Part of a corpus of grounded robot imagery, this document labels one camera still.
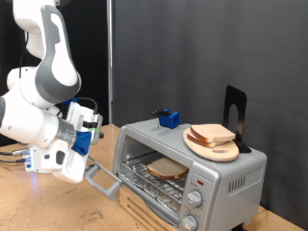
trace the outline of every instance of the wooden table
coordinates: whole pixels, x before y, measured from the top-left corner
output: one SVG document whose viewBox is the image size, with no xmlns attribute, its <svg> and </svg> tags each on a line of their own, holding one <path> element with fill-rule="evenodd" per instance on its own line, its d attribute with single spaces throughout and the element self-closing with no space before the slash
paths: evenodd
<svg viewBox="0 0 308 231">
<path fill-rule="evenodd" d="M 107 169 L 112 169 L 119 129 L 102 127 L 105 138 L 90 148 L 90 155 Z M 11 152 L 24 148 L 19 144 L 0 147 Z M 2 160 L 14 157 L 1 156 Z M 94 179 L 110 187 L 114 179 L 99 171 Z M 97 191 L 86 179 L 71 185 L 52 174 L 29 173 L 23 164 L 0 164 L 0 230 L 147 230 L 118 203 Z M 279 216 L 260 208 L 249 231 L 303 231 Z"/>
</svg>

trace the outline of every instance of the red indicator light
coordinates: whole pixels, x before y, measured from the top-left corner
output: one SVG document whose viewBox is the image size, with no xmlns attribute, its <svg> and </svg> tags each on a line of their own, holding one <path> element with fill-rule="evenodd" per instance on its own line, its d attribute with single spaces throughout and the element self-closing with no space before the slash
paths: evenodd
<svg viewBox="0 0 308 231">
<path fill-rule="evenodd" d="M 196 181 L 199 185 L 204 186 L 204 183 L 202 181 L 197 180 Z"/>
</svg>

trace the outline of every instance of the toaster oven handle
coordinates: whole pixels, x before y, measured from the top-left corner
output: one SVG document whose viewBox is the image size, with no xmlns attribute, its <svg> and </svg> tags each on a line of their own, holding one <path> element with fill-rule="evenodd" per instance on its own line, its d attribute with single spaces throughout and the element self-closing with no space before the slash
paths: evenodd
<svg viewBox="0 0 308 231">
<path fill-rule="evenodd" d="M 105 194 L 108 196 L 110 200 L 114 200 L 116 198 L 116 193 L 121 187 L 122 181 L 116 177 L 112 172 L 107 170 L 105 167 L 100 165 L 98 162 L 94 161 L 95 165 L 93 167 L 89 167 L 85 171 L 85 177 L 86 179 L 92 184 L 97 190 L 99 190 L 101 193 Z M 104 170 L 107 172 L 109 175 L 115 178 L 115 182 L 113 185 L 111 185 L 107 190 L 105 190 L 103 187 L 101 187 L 96 181 L 93 180 L 94 175 L 100 170 Z"/>
</svg>

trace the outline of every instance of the blue object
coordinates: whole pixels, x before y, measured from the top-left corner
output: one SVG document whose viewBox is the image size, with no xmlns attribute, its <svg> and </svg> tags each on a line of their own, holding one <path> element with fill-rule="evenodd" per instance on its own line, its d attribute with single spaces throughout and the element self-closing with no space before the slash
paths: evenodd
<svg viewBox="0 0 308 231">
<path fill-rule="evenodd" d="M 82 156 L 86 156 L 89 152 L 91 132 L 76 132 L 77 138 L 71 149 Z"/>
<path fill-rule="evenodd" d="M 77 99 L 76 98 L 71 98 L 71 99 L 66 100 L 65 102 L 63 102 L 63 104 L 69 106 L 71 102 L 77 103 Z"/>
<path fill-rule="evenodd" d="M 160 125 L 167 128 L 175 128 L 177 125 L 181 123 L 179 112 L 174 112 L 170 115 L 159 115 Z"/>
</svg>

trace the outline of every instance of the oven top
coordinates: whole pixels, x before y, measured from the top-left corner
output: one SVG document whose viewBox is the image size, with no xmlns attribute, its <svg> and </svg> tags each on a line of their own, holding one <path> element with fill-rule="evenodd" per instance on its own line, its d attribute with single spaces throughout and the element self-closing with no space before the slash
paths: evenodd
<svg viewBox="0 0 308 231">
<path fill-rule="evenodd" d="M 210 161 L 193 153 L 183 141 L 183 132 L 191 126 L 190 124 L 182 124 L 174 129 L 158 126 L 158 124 L 159 119 L 154 118 L 147 121 L 125 125 L 123 129 L 124 131 L 125 129 L 130 129 L 132 133 L 141 134 L 146 138 L 143 139 L 143 144 L 145 145 L 147 145 L 145 142 L 153 140 L 158 142 L 161 146 L 166 146 L 175 150 L 178 155 L 169 157 L 171 159 L 176 159 L 179 163 L 184 164 L 187 167 L 190 167 L 193 162 L 198 162 L 203 166 L 218 170 L 221 173 L 227 173 L 235 168 L 253 167 L 256 164 L 256 160 L 259 160 L 260 162 L 266 160 L 265 154 L 251 148 L 251 153 L 240 154 L 239 158 L 232 162 L 220 163 Z"/>
</svg>

